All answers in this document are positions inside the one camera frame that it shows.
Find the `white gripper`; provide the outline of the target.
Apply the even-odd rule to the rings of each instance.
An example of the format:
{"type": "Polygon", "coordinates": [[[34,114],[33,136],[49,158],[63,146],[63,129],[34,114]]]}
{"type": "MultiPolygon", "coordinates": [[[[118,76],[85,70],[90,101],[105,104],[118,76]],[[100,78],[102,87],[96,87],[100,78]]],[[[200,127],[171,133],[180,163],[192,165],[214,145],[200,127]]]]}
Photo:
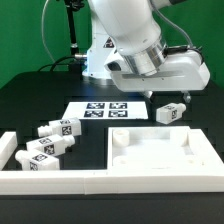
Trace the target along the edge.
{"type": "Polygon", "coordinates": [[[202,57],[193,50],[171,54],[154,74],[139,75],[132,71],[119,53],[111,53],[105,64],[114,84],[123,92],[143,92],[151,99],[153,91],[182,91],[185,103],[191,102],[189,91],[203,90],[210,72],[202,57]]]}

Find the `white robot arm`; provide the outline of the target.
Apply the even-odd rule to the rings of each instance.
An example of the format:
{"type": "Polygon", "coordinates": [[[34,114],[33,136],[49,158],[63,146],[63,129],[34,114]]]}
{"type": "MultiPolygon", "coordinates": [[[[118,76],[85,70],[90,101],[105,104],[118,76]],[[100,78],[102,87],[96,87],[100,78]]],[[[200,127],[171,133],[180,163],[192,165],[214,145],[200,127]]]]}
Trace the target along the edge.
{"type": "Polygon", "coordinates": [[[180,91],[186,100],[210,79],[203,56],[191,41],[169,47],[153,16],[185,0],[88,0],[92,45],[85,80],[115,84],[123,92],[180,91]]]}

